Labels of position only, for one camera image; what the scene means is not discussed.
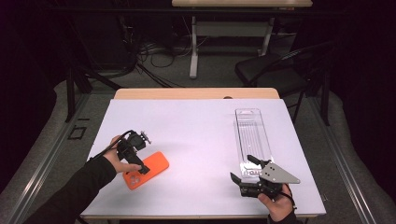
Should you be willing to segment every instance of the transparent plastic tray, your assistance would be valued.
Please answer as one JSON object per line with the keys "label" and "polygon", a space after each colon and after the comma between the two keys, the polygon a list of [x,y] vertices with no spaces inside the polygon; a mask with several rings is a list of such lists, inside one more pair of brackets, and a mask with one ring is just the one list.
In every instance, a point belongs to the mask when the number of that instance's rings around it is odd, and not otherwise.
{"label": "transparent plastic tray", "polygon": [[248,161],[248,155],[259,160],[273,160],[260,109],[236,109],[234,127],[242,177],[258,177],[262,168]]}

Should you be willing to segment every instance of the table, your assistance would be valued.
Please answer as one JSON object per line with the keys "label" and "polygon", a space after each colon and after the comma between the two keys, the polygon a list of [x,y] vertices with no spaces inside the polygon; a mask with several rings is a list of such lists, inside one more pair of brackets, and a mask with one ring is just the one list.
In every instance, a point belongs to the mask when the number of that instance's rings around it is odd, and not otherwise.
{"label": "table", "polygon": [[[174,7],[311,7],[311,0],[173,0]],[[262,48],[259,56],[265,55],[268,49],[275,18],[268,21],[197,21],[192,17],[191,23],[191,67],[190,78],[197,78],[198,35],[212,36],[262,36]]]}
{"label": "table", "polygon": [[128,189],[118,174],[81,216],[87,219],[267,217],[268,210],[257,199],[241,197],[230,178],[230,172],[240,174],[233,112],[236,107],[252,106],[262,112],[275,162],[302,181],[291,186],[298,206],[297,216],[325,214],[290,115],[276,90],[198,88],[117,91],[89,157],[106,147],[114,135],[133,129],[146,131],[153,142],[140,150],[138,156],[145,159],[160,150],[170,166],[134,190]]}

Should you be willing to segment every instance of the gray carpet floor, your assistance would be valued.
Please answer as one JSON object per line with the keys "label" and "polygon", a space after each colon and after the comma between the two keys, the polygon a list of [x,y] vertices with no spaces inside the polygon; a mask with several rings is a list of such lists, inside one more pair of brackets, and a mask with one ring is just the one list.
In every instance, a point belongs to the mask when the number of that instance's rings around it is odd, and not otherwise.
{"label": "gray carpet floor", "polygon": [[[189,78],[191,58],[188,55],[176,57],[172,61],[168,55],[156,54],[152,57],[148,56],[145,61],[142,61],[150,72],[172,80],[183,87],[241,87],[241,82],[234,74],[233,67],[236,62],[256,56],[257,46],[260,47],[260,45],[261,42],[256,39],[207,39],[200,46],[198,78],[196,79]],[[271,50],[283,53],[287,52],[289,47],[290,40],[285,38],[274,41]],[[169,66],[165,68],[158,67],[167,64]],[[127,76],[112,78],[112,80],[128,88],[160,88],[138,69]],[[58,99],[48,124],[19,171],[0,195],[0,223],[7,223],[10,220],[21,221],[28,217],[84,164],[109,101],[114,96],[113,90],[94,79],[92,79],[92,86],[94,91],[89,95],[79,94],[77,91],[80,102],[83,103],[78,105],[77,114],[68,124],[64,123],[67,113],[65,83],[63,82],[55,88]],[[289,103],[295,99],[296,96],[293,95],[284,100]],[[375,183],[370,172],[355,153],[350,143],[342,102],[334,94],[331,94],[329,114],[331,126],[326,127],[318,117],[318,98],[305,98],[295,123],[295,130],[327,211],[326,215],[312,218],[309,223],[396,223],[395,204]],[[76,138],[80,135],[78,132],[82,130],[79,128],[85,130],[81,139]],[[368,207],[373,216],[373,219],[369,218],[370,221],[365,221],[360,210],[357,209],[361,205],[353,201],[353,192],[340,173],[339,163],[336,162],[337,159],[332,149],[334,142],[345,157],[346,166],[359,186],[363,200],[366,202],[363,206]],[[44,175],[45,181],[39,191],[23,208],[18,207],[17,205],[21,204],[21,198],[26,191],[26,186],[35,176],[36,170],[40,168],[49,151],[55,147],[59,149],[59,153],[54,156],[54,163],[49,167],[49,172]],[[89,220],[89,222],[106,223],[106,221],[100,220]],[[213,223],[215,221],[182,220],[178,222]],[[263,220],[239,220],[238,222],[263,223]],[[135,220],[130,223],[147,223],[147,221]]]}

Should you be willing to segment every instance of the orange object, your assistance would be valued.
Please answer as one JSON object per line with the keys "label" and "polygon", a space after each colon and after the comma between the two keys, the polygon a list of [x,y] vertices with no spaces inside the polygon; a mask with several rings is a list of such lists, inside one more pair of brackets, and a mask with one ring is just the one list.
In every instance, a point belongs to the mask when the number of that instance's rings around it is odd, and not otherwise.
{"label": "orange object", "polygon": [[149,172],[145,175],[140,174],[138,171],[124,172],[122,174],[129,189],[136,189],[169,167],[168,160],[160,151],[145,158],[143,163],[149,168]]}

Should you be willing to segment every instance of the chair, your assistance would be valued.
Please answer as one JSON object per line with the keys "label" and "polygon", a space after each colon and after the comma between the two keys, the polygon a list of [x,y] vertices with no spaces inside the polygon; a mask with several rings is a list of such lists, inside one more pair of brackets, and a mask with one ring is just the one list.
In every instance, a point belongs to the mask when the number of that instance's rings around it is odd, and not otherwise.
{"label": "chair", "polygon": [[316,92],[321,85],[326,56],[332,50],[332,42],[294,50],[284,56],[274,53],[248,59],[235,65],[235,73],[244,87],[275,88],[280,98],[300,92],[292,122],[297,119],[303,95],[308,90]]}

